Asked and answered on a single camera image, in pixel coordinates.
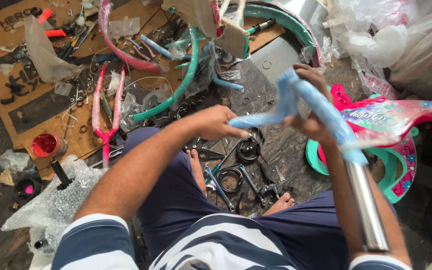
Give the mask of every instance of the bubble wrap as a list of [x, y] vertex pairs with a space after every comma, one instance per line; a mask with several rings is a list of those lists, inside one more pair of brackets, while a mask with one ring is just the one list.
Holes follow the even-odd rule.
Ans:
[[73, 222], [76, 211], [107, 171], [88, 168], [84, 161], [76, 159], [75, 155], [69, 155], [61, 163], [68, 177], [74, 178], [65, 190], [56, 189], [61, 181], [55, 175], [41, 194], [6, 220], [1, 230], [29, 227], [31, 246], [39, 240], [46, 239], [48, 245], [38, 252], [54, 255], [64, 229]]

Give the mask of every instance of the black cable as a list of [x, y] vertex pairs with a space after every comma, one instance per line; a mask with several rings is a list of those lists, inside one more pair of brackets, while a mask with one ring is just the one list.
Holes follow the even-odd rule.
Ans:
[[[229, 173], [229, 172], [233, 172], [233, 173], [235, 173], [236, 175], [239, 176], [239, 182], [237, 183], [237, 186], [236, 186], [234, 189], [227, 189], [226, 187], [224, 187], [224, 185], [223, 185], [223, 183], [222, 183], [223, 178], [224, 178], [224, 177], [226, 176], [226, 174]], [[220, 169], [220, 170], [219, 170], [219, 174], [218, 174], [218, 177], [217, 177], [216, 181], [219, 183], [219, 186], [221, 187], [221, 189], [222, 189], [225, 193], [227, 193], [227, 194], [235, 193], [235, 192], [237, 192], [238, 190], [240, 190], [241, 187], [243, 186], [243, 185], [242, 185], [242, 184], [243, 184], [243, 174], [241, 173], [241, 171], [240, 171], [239, 169], [236, 169], [234, 166], [232, 166], [232, 167], [227, 167], [227, 168], [224, 168], [224, 169]]]
[[252, 135], [249, 138], [242, 139], [239, 141], [236, 147], [237, 157], [243, 162], [250, 163], [258, 159], [261, 159], [269, 164], [266, 159], [261, 155], [261, 145]]

